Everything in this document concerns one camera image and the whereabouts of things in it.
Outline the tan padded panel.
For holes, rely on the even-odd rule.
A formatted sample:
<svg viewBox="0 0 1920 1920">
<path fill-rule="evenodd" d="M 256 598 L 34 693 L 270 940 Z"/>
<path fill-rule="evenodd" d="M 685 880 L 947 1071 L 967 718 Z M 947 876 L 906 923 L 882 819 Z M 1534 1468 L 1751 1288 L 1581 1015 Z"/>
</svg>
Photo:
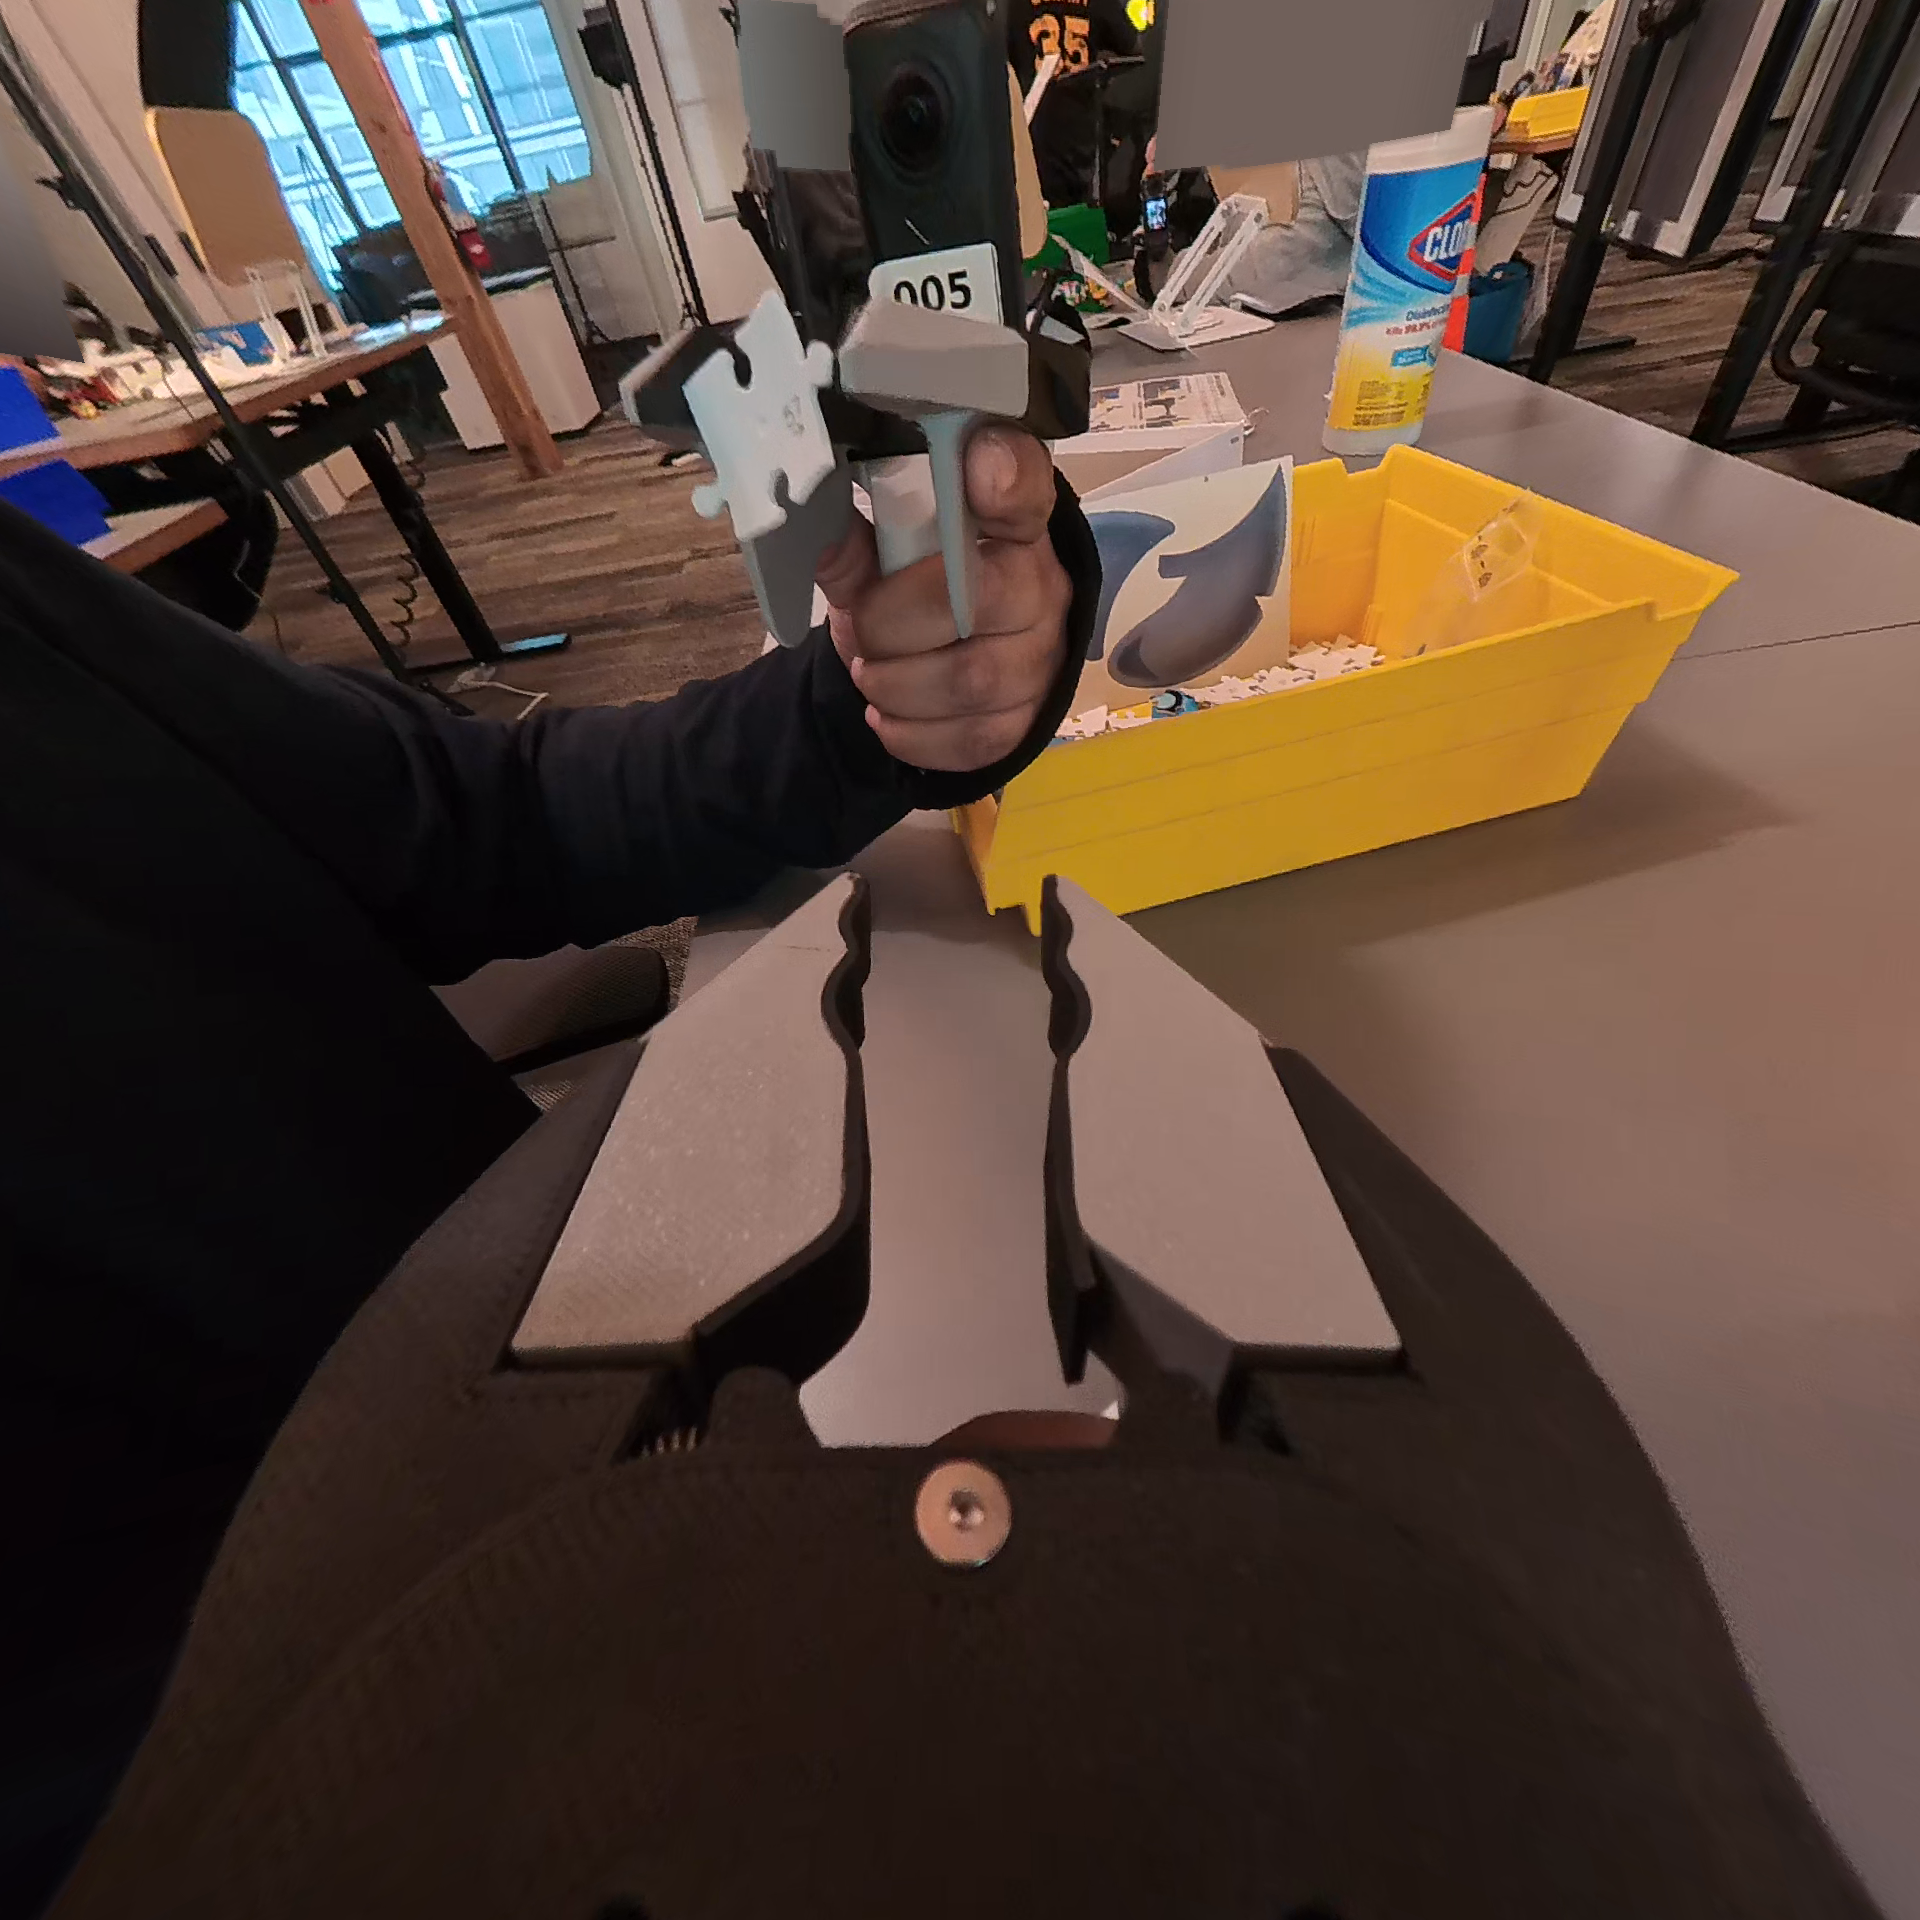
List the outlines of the tan padded panel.
<svg viewBox="0 0 1920 1920">
<path fill-rule="evenodd" d="M 1048 240 L 1048 206 L 1040 179 L 1040 161 L 1032 151 L 1024 93 L 1018 70 L 1007 65 L 1008 89 L 1008 125 L 1013 125 L 1013 161 L 1015 161 L 1015 203 L 1018 203 L 1018 261 L 1034 261 Z"/>
<path fill-rule="evenodd" d="M 306 266 L 301 228 L 252 117 L 237 108 L 150 105 L 144 120 L 213 281 L 237 287 L 252 272 Z"/>
</svg>

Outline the white folding stand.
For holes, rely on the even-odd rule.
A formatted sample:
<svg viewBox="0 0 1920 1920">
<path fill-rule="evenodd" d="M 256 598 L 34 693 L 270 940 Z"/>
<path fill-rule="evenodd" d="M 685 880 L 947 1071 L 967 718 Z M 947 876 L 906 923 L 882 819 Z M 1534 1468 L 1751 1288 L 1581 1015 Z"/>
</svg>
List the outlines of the white folding stand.
<svg viewBox="0 0 1920 1920">
<path fill-rule="evenodd" d="M 1212 219 L 1195 240 L 1180 252 L 1162 290 L 1145 305 L 1145 326 L 1160 338 L 1160 349 L 1200 349 L 1270 326 L 1262 314 L 1237 305 L 1236 290 L 1227 287 L 1254 240 L 1263 236 L 1266 219 L 1266 200 L 1254 192 L 1218 200 Z"/>
</svg>

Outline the person's left forearm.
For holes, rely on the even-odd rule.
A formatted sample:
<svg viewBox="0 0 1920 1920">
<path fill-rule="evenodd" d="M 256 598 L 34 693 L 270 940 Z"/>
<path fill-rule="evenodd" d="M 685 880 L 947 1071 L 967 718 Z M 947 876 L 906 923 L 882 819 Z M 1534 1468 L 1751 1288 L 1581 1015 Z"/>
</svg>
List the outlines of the person's left forearm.
<svg viewBox="0 0 1920 1920">
<path fill-rule="evenodd" d="M 434 710 L 382 743 L 357 878 L 430 978 L 742 904 L 784 868 L 844 866 L 919 798 L 826 640 L 662 702 Z"/>
</svg>

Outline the white cabinet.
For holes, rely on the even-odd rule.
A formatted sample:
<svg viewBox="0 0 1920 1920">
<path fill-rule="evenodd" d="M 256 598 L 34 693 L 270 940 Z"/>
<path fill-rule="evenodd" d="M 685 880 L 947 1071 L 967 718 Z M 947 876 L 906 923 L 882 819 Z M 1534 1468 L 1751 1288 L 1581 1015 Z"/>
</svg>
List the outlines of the white cabinet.
<svg viewBox="0 0 1920 1920">
<path fill-rule="evenodd" d="M 549 272 L 505 274 L 489 281 L 487 293 L 526 372 L 533 397 L 539 400 L 547 426 L 555 438 L 574 438 L 587 432 L 600 416 L 604 406 L 567 326 L 555 276 Z M 440 400 L 456 441 L 471 453 L 503 447 L 492 411 L 474 377 L 474 369 L 466 364 L 464 344 L 452 338 L 440 326 L 437 338 L 430 344 L 430 357 L 445 376 Z"/>
</svg>

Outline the white puzzle piece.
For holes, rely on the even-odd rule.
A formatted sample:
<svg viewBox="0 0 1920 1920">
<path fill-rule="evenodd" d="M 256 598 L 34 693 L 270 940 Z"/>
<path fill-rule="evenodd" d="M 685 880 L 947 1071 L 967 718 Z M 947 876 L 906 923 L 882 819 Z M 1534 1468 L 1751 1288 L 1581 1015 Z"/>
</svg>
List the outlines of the white puzzle piece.
<svg viewBox="0 0 1920 1920">
<path fill-rule="evenodd" d="M 803 344 L 782 293 L 761 293 L 738 334 L 682 381 L 714 478 L 692 492 L 698 515 L 732 515 L 738 542 L 773 536 L 837 471 L 820 396 L 832 349 Z"/>
</svg>

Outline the wooden desk with black legs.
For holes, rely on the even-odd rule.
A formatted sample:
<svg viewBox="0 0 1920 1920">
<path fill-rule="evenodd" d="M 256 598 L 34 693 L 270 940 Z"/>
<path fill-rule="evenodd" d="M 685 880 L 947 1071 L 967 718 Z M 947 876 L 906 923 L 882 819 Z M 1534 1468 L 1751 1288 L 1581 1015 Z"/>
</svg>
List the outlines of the wooden desk with black legs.
<svg viewBox="0 0 1920 1920">
<path fill-rule="evenodd" d="M 399 421 L 396 369 L 425 357 L 456 330 L 445 315 L 373 326 L 333 349 L 309 349 L 260 377 L 221 387 L 199 357 L 185 358 L 196 396 L 121 406 L 95 421 L 67 421 L 51 441 L 3 451 L 3 476 L 67 461 L 74 471 L 142 468 L 221 444 L 237 485 L 267 496 L 286 530 L 318 561 L 327 595 L 346 608 L 380 664 L 408 685 L 440 671 L 503 670 L 505 664 L 557 655 L 567 632 L 500 640 L 483 617 L 464 571 L 437 536 L 417 489 L 402 473 L 387 432 Z M 333 557 L 320 526 L 303 513 L 292 482 L 327 457 L 350 451 L 376 501 L 396 526 L 417 581 L 454 628 L 452 660 L 414 660 L 388 640 L 346 567 Z"/>
</svg>

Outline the white paper leaflet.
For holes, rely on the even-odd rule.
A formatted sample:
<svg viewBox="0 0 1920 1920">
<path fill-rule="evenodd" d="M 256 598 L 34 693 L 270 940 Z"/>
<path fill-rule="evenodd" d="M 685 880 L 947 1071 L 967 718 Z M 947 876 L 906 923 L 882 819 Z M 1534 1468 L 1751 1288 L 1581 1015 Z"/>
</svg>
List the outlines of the white paper leaflet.
<svg viewBox="0 0 1920 1920">
<path fill-rule="evenodd" d="M 1133 471 L 1094 485 L 1091 492 L 1080 492 L 1080 501 L 1083 505 L 1108 505 L 1121 496 L 1133 496 L 1142 489 L 1175 485 L 1175 482 L 1188 482 L 1195 476 L 1230 473 L 1241 468 L 1244 441 L 1248 441 L 1244 421 L 1222 426 L 1204 441 L 1169 451 L 1142 468 L 1133 468 Z"/>
</svg>

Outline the person's left hand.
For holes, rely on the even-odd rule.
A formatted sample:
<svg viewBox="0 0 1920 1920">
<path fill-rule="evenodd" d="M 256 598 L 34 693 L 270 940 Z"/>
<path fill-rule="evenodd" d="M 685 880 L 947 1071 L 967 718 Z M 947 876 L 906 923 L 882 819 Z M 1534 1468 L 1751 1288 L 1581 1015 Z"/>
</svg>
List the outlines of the person's left hand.
<svg viewBox="0 0 1920 1920">
<path fill-rule="evenodd" d="M 862 515 L 816 571 L 868 728 L 920 771 L 985 771 L 1013 753 L 1069 660 L 1070 581 L 1048 531 L 1057 489 L 1046 444 L 982 425 L 967 444 L 967 498 L 980 530 L 969 636 L 953 624 L 943 561 L 882 574 Z"/>
</svg>

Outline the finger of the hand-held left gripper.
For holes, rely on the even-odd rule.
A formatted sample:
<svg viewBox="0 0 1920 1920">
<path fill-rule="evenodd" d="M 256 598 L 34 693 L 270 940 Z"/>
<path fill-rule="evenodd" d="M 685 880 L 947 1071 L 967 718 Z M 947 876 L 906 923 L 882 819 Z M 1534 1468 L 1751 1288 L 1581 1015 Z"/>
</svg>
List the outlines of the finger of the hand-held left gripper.
<svg viewBox="0 0 1920 1920">
<path fill-rule="evenodd" d="M 617 384 L 621 415 L 666 451 L 707 451 L 701 432 L 685 400 L 685 381 L 714 351 L 734 358 L 732 338 L 742 322 L 685 322 L 638 363 Z"/>
<path fill-rule="evenodd" d="M 868 406 L 920 416 L 1028 411 L 1028 338 L 1003 322 L 919 302 L 868 302 L 837 349 L 837 381 Z"/>
</svg>

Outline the printed paper booklet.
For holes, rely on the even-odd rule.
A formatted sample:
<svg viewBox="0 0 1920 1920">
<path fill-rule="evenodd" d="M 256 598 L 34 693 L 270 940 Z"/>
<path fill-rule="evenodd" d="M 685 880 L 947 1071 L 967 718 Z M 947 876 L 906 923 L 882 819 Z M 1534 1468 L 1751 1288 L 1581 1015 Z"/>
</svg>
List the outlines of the printed paper booklet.
<svg viewBox="0 0 1920 1920">
<path fill-rule="evenodd" d="M 1115 451 L 1193 444 L 1244 426 L 1248 411 L 1226 372 L 1145 376 L 1091 391 L 1088 438 Z"/>
</svg>

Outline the black light stand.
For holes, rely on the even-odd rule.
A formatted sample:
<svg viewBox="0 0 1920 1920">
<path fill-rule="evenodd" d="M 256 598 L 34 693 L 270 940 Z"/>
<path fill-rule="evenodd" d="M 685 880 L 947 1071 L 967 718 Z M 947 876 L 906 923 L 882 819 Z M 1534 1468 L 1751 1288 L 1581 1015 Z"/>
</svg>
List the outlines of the black light stand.
<svg viewBox="0 0 1920 1920">
<path fill-rule="evenodd" d="M 638 131 L 639 147 L 639 175 L 648 184 L 648 197 L 654 214 L 662 230 L 662 247 L 671 261 L 673 284 L 680 287 L 682 315 L 689 322 L 710 322 L 710 302 L 701 297 L 698 272 L 692 261 L 692 247 L 685 240 L 685 225 L 673 197 L 673 179 L 662 161 L 660 126 L 654 120 L 648 89 L 639 82 L 635 42 L 627 34 L 627 22 L 621 16 L 621 2 L 587 2 L 580 22 L 580 42 L 587 52 L 587 65 L 596 74 L 617 92 L 627 120 Z"/>
</svg>

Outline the printed sheet with blue shapes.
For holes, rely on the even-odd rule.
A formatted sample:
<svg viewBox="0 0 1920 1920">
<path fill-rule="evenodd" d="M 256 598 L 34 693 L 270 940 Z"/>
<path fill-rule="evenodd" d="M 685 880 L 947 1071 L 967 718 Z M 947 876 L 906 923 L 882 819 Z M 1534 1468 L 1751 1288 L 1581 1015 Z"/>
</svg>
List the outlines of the printed sheet with blue shapes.
<svg viewBox="0 0 1920 1920">
<path fill-rule="evenodd" d="M 1099 598 L 1070 718 L 1291 664 L 1291 457 L 1116 492 L 1088 520 Z"/>
</svg>

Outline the blue waste bin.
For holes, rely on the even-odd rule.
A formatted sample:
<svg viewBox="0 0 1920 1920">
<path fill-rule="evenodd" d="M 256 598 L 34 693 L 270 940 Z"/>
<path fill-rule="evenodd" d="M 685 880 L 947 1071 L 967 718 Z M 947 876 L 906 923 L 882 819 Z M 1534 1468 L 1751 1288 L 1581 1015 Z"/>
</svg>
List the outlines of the blue waste bin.
<svg viewBox="0 0 1920 1920">
<path fill-rule="evenodd" d="M 1514 363 L 1533 290 L 1534 264 L 1526 255 L 1476 266 L 1460 351 L 1490 364 Z"/>
</svg>

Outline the wooden post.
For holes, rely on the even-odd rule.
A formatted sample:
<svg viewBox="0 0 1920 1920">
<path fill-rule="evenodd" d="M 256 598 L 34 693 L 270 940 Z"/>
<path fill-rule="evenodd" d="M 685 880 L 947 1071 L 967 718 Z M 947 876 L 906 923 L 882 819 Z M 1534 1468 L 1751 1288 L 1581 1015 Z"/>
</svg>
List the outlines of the wooden post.
<svg viewBox="0 0 1920 1920">
<path fill-rule="evenodd" d="M 483 290 L 483 276 L 448 225 L 425 151 L 417 147 L 410 117 L 399 101 L 364 8 L 357 2 L 301 2 L 301 13 L 373 151 L 408 240 L 440 297 L 445 320 L 466 351 L 466 369 L 483 391 L 519 476 L 557 476 L 565 457 L 539 411 L 536 391 L 510 346 L 492 300 Z"/>
</svg>

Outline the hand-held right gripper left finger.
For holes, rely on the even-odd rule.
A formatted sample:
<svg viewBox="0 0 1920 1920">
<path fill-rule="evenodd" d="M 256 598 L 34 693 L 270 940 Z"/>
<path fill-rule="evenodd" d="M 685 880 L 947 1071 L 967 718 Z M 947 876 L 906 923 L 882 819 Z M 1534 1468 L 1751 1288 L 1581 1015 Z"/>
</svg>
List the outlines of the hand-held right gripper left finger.
<svg viewBox="0 0 1920 1920">
<path fill-rule="evenodd" d="M 643 1042 L 510 1343 L 806 1384 L 868 1309 L 868 888 L 828 878 Z"/>
</svg>

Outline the disinfecting wipes canister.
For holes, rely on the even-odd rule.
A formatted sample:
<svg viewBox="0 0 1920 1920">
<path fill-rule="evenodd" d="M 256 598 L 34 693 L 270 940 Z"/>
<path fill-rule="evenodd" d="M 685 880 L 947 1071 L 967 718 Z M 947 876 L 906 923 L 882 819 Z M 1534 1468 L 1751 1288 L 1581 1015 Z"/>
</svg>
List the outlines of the disinfecting wipes canister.
<svg viewBox="0 0 1920 1920">
<path fill-rule="evenodd" d="M 1425 432 L 1456 293 L 1476 261 L 1495 108 L 1367 147 L 1322 447 L 1374 457 Z"/>
</svg>

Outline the black square panel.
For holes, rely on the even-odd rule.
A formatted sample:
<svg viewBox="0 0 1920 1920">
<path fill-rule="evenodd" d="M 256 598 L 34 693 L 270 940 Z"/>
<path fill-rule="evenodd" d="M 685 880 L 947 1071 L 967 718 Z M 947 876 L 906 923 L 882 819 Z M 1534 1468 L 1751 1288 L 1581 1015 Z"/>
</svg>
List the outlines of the black square panel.
<svg viewBox="0 0 1920 1920">
<path fill-rule="evenodd" d="M 144 108 L 234 108 L 234 2 L 137 2 L 137 83 Z"/>
</svg>

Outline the grey partition panel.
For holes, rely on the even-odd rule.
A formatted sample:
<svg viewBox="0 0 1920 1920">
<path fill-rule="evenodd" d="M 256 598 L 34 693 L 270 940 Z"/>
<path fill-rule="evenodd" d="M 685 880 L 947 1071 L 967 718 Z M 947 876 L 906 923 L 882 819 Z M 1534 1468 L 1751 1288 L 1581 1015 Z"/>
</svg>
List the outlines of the grey partition panel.
<svg viewBox="0 0 1920 1920">
<path fill-rule="evenodd" d="M 1704 2 L 1635 188 L 1640 243 L 1707 252 L 1761 161 L 1771 168 L 1751 223 L 1779 228 L 1867 19 L 1872 2 Z"/>
<path fill-rule="evenodd" d="M 1680 52 L 1697 2 L 1612 2 L 1607 34 L 1585 58 L 1587 108 L 1565 161 L 1553 223 L 1573 228 L 1591 203 L 1619 223 L 1645 168 L 1651 135 L 1670 101 Z"/>
</svg>

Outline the clear plastic bag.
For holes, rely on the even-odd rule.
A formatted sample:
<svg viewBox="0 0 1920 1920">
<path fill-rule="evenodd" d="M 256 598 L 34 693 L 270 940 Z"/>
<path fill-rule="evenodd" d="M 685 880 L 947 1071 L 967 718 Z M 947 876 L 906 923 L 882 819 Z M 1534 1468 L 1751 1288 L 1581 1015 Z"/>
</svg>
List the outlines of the clear plastic bag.
<svg viewBox="0 0 1920 1920">
<path fill-rule="evenodd" d="M 1542 536 L 1545 501 L 1514 492 L 1438 567 L 1409 629 L 1411 652 L 1433 655 L 1534 628 L 1547 613 Z"/>
</svg>

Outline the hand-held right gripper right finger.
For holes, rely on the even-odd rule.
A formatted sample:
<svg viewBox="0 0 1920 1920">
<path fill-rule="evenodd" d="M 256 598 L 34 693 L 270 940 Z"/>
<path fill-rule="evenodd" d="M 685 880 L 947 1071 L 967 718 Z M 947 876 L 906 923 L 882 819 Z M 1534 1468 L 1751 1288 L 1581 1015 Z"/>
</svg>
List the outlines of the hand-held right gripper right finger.
<svg viewBox="0 0 1920 1920">
<path fill-rule="evenodd" d="M 1041 883 L 1041 977 L 1066 1376 L 1145 1362 L 1226 1404 L 1263 1367 L 1394 1367 L 1400 1333 L 1262 1032 L 1070 878 Z"/>
</svg>

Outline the blue storage bin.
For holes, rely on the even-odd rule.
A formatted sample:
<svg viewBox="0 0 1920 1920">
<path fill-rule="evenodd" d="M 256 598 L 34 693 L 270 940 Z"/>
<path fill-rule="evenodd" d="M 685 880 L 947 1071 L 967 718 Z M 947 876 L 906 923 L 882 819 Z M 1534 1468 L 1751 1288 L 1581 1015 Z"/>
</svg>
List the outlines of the blue storage bin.
<svg viewBox="0 0 1920 1920">
<path fill-rule="evenodd" d="M 3 498 L 60 537 L 92 549 L 108 537 L 108 501 L 60 461 L 62 438 L 20 364 L 3 363 Z"/>
</svg>

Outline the black office chair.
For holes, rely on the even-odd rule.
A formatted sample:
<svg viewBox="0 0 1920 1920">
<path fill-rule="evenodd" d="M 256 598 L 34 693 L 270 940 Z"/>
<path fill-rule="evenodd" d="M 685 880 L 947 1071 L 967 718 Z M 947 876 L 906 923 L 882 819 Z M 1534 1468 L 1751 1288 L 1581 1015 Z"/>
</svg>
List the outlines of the black office chair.
<svg viewBox="0 0 1920 1920">
<path fill-rule="evenodd" d="M 1784 426 L 1918 425 L 1918 240 L 1848 236 L 1816 266 L 1771 349 L 1795 396 Z"/>
</svg>

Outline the person's dark-clothed torso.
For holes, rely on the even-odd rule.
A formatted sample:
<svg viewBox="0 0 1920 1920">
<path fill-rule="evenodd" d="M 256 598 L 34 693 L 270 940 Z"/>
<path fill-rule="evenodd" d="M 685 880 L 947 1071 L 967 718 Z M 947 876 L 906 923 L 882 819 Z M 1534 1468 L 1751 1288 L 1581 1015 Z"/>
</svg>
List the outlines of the person's dark-clothed torso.
<svg viewBox="0 0 1920 1920">
<path fill-rule="evenodd" d="M 3 1915 L 106 1815 L 301 1384 L 533 1116 L 428 929 L 523 743 L 3 508 Z"/>
</svg>

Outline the pile of white puzzle pieces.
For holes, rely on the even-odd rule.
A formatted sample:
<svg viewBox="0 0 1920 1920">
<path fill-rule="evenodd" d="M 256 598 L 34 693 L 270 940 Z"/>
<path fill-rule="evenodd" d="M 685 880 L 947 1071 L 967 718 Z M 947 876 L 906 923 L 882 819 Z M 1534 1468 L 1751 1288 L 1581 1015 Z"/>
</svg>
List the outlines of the pile of white puzzle pieces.
<svg viewBox="0 0 1920 1920">
<path fill-rule="evenodd" d="M 1335 645 L 1307 645 L 1291 652 L 1283 667 L 1266 667 L 1250 675 L 1222 675 L 1204 685 L 1169 685 L 1153 695 L 1123 699 L 1121 705 L 1094 705 L 1066 718 L 1056 732 L 1057 743 L 1099 739 L 1111 732 L 1138 732 L 1160 718 L 1200 716 L 1230 709 L 1237 702 L 1293 693 L 1303 685 L 1335 682 L 1382 667 L 1386 655 L 1370 643 L 1342 640 Z"/>
</svg>

